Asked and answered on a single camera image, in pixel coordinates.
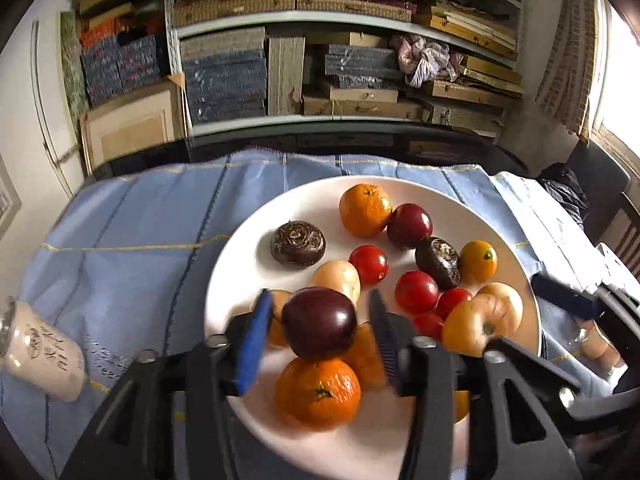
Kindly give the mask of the dark red plum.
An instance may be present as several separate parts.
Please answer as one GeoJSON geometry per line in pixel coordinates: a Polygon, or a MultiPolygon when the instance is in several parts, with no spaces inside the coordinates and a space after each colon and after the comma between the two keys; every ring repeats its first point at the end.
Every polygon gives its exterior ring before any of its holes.
{"type": "Polygon", "coordinates": [[[395,247],[414,249],[420,240],[433,234],[433,222],[421,206],[413,203],[401,204],[390,215],[386,233],[395,247]]]}

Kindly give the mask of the orange mandarin in plate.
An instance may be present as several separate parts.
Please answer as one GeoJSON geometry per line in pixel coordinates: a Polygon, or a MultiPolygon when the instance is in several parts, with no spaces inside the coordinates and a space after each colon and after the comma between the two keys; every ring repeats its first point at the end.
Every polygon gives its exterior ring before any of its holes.
{"type": "Polygon", "coordinates": [[[284,424],[329,431],[352,422],[361,402],[359,379],[340,359],[308,362],[296,358],[277,379],[273,409],[284,424]]]}

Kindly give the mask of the pale fruit behind mandarin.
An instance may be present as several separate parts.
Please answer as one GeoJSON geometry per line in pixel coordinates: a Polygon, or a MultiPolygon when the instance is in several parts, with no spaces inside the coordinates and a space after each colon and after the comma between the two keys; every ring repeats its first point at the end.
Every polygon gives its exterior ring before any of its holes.
{"type": "Polygon", "coordinates": [[[357,269],[346,260],[332,260],[323,263],[314,271],[310,286],[336,290],[357,304],[361,285],[357,269]]]}

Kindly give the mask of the framed picture leaning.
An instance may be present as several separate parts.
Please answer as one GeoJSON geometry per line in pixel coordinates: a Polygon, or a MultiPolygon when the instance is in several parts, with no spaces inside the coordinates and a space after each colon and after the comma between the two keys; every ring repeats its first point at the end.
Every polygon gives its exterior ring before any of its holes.
{"type": "Polygon", "coordinates": [[[183,88],[171,78],[115,96],[79,119],[89,174],[104,162],[186,136],[183,88]]]}

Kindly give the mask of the white beverage can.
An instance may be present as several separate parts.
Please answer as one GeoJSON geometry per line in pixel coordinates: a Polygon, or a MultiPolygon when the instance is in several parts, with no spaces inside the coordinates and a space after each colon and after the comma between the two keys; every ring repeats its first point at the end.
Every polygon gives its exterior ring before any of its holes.
{"type": "Polygon", "coordinates": [[[12,297],[1,304],[1,370],[65,403],[79,398],[87,378],[78,344],[12,297]]]}

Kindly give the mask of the blue tablecloth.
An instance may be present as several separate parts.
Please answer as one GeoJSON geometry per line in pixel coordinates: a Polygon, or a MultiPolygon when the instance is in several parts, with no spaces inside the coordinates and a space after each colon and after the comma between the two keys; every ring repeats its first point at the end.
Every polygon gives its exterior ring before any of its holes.
{"type": "Polygon", "coordinates": [[[371,155],[248,150],[96,182],[50,226],[20,220],[32,244],[1,257],[3,271],[18,272],[2,278],[2,295],[28,302],[74,338],[91,380],[67,404],[2,376],[2,422],[39,478],[62,471],[107,390],[139,350],[179,353],[201,339],[208,280],[235,229],[273,197],[336,176],[429,186],[479,214],[527,272],[544,270],[587,292],[612,280],[603,255],[537,182],[476,165],[436,168],[371,155]]]}

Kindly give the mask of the white metal shelf unit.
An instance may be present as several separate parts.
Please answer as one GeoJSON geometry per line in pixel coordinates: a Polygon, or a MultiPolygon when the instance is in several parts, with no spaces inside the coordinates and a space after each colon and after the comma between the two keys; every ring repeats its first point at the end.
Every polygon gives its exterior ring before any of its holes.
{"type": "MultiPolygon", "coordinates": [[[[318,10],[282,10],[266,11],[249,14],[238,14],[214,18],[209,21],[201,21],[178,27],[174,21],[174,11],[177,0],[164,0],[165,24],[167,26],[167,45],[169,50],[169,65],[173,73],[183,70],[182,67],[182,43],[191,40],[200,40],[205,36],[215,35],[220,32],[237,32],[250,28],[264,28],[266,38],[273,32],[277,37],[293,36],[303,37],[308,44],[345,44],[347,40],[356,40],[355,47],[374,47],[373,36],[388,39],[393,34],[421,36],[426,39],[449,44],[464,53],[474,54],[477,58],[484,58],[495,65],[505,67],[514,72],[518,51],[514,54],[503,55],[502,51],[491,50],[480,44],[480,40],[469,40],[460,36],[454,36],[444,30],[433,27],[425,27],[417,22],[403,22],[391,18],[368,14],[353,14],[346,12],[318,11],[318,10]]],[[[515,11],[515,17],[520,17],[521,1],[496,0],[505,3],[508,11],[515,11]]],[[[206,136],[222,132],[235,132],[241,129],[256,128],[260,126],[297,124],[304,120],[313,120],[300,113],[288,115],[274,115],[265,117],[247,117],[223,120],[222,122],[202,122],[192,124],[189,110],[186,110],[186,125],[188,136],[206,136]]]]}

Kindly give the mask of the orange mandarin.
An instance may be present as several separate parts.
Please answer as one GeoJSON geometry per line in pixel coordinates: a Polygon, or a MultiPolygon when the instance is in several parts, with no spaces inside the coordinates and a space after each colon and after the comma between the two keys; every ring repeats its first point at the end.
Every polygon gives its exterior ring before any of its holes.
{"type": "Polygon", "coordinates": [[[350,234],[361,238],[382,233],[392,212],[390,196],[374,184],[356,184],[338,202],[342,225],[350,234]]]}
{"type": "Polygon", "coordinates": [[[277,379],[273,409],[284,424],[329,431],[352,422],[361,402],[359,379],[340,359],[308,362],[296,358],[277,379]]]}

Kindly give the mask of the red cherry tomato in plate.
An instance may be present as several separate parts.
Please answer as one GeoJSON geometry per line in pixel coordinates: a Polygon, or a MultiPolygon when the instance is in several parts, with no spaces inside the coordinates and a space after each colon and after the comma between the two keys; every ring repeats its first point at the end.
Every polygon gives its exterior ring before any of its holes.
{"type": "Polygon", "coordinates": [[[349,255],[348,261],[356,268],[362,286],[381,283],[390,268],[385,252],[374,245],[358,246],[349,255]]]}

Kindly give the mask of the dark brown mangosteen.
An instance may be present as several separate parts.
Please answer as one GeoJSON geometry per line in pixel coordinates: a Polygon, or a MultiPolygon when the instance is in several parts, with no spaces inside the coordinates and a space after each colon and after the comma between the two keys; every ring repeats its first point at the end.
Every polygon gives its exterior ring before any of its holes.
{"type": "Polygon", "coordinates": [[[461,283],[459,255],[454,246],[437,236],[424,237],[414,252],[416,266],[428,274],[441,292],[454,289],[461,283]]]}
{"type": "Polygon", "coordinates": [[[303,220],[292,220],[273,232],[270,252],[282,266],[306,268],[323,258],[326,238],[318,226],[303,220]]]}

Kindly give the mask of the clear plastic clamshell box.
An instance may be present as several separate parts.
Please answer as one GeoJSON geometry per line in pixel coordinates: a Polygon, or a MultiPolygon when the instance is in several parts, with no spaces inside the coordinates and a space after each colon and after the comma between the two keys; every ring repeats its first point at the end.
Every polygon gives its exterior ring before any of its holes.
{"type": "MultiPolygon", "coordinates": [[[[571,267],[560,281],[592,294],[601,284],[613,285],[632,299],[639,298],[639,282],[613,246],[601,242],[593,249],[571,249],[571,267]]],[[[541,355],[578,378],[588,390],[608,393],[617,385],[626,364],[605,332],[593,320],[575,318],[550,302],[539,299],[541,355]]]]}

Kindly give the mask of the dark purple plum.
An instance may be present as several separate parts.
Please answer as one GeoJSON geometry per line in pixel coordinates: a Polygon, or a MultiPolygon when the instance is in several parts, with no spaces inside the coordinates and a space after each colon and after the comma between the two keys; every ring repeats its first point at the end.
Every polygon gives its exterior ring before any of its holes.
{"type": "Polygon", "coordinates": [[[281,313],[285,338],[299,358],[326,361],[344,354],[354,342],[356,308],[347,296],[326,287],[306,287],[285,303],[281,313]]]}

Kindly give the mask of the red cherry tomato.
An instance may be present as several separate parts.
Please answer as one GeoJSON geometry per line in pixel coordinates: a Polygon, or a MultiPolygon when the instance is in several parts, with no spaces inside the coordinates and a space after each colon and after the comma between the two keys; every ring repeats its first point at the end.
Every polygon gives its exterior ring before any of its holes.
{"type": "Polygon", "coordinates": [[[348,261],[356,268],[362,286],[381,283],[390,268],[385,252],[374,245],[358,246],[349,255],[348,261]]]}
{"type": "Polygon", "coordinates": [[[438,342],[442,341],[444,320],[434,312],[426,312],[417,315],[412,320],[412,324],[419,335],[430,337],[438,342]]]}
{"type": "Polygon", "coordinates": [[[445,321],[458,304],[472,299],[473,295],[464,288],[457,287],[446,290],[440,295],[434,313],[445,321]]]}
{"type": "Polygon", "coordinates": [[[427,273],[412,270],[402,274],[397,281],[394,298],[405,313],[419,315],[435,309],[439,288],[427,273]]]}

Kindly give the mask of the small yellow orange back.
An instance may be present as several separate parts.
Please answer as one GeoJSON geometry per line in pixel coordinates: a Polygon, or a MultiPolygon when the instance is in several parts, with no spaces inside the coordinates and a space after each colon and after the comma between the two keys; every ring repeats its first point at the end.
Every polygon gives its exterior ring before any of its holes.
{"type": "Polygon", "coordinates": [[[463,283],[488,282],[498,268],[497,252],[484,240],[472,240],[465,244],[460,252],[459,268],[463,283]]]}

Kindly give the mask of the pale striped fruit in plate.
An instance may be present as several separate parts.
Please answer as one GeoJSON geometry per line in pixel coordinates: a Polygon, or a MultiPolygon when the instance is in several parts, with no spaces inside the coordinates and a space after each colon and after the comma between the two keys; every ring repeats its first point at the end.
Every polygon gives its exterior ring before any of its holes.
{"type": "Polygon", "coordinates": [[[383,361],[370,323],[357,327],[352,346],[341,359],[349,365],[363,389],[381,389],[386,386],[383,361]]]}

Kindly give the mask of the pink crumpled plastic bag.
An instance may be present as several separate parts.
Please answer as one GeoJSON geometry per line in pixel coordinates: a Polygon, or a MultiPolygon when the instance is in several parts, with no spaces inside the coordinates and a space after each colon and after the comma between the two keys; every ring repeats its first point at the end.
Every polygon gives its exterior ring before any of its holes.
{"type": "Polygon", "coordinates": [[[390,40],[398,65],[411,88],[421,88],[433,80],[455,82],[459,78],[461,55],[449,50],[448,44],[419,35],[396,35],[390,40]]]}

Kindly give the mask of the yellow orange fruit front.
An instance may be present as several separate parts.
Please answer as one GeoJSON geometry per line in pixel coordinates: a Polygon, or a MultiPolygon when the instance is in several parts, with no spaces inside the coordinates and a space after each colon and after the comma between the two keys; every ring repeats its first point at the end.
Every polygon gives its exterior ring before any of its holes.
{"type": "Polygon", "coordinates": [[[454,392],[454,422],[457,424],[465,419],[470,412],[470,394],[468,390],[454,392]]]}

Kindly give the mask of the small pale fruit left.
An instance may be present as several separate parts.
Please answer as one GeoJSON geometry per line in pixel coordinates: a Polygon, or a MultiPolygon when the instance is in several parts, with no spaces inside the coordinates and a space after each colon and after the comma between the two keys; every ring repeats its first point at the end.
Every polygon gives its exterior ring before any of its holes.
{"type": "Polygon", "coordinates": [[[288,348],[284,328],[282,325],[282,310],[288,298],[292,296],[292,292],[283,289],[271,289],[272,296],[272,315],[268,333],[268,344],[272,348],[285,349],[288,348]]]}

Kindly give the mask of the large pale round fruit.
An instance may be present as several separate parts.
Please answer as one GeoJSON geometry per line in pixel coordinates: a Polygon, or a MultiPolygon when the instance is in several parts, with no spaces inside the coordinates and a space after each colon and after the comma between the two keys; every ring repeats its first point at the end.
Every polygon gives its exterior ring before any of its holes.
{"type": "Polygon", "coordinates": [[[523,300],[513,287],[493,282],[483,286],[478,294],[495,296],[501,302],[502,316],[506,319],[511,332],[515,332],[520,327],[524,313],[523,300]]]}

